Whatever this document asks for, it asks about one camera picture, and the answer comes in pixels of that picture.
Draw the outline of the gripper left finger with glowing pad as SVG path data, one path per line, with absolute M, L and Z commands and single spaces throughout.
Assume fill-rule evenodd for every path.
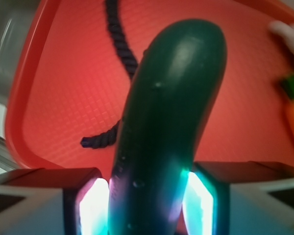
M 105 235 L 108 194 L 98 168 L 0 174 L 0 235 Z

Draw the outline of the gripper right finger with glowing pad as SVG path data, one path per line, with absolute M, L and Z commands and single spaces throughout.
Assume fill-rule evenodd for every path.
M 294 167 L 195 162 L 182 211 L 190 235 L 294 235 Z

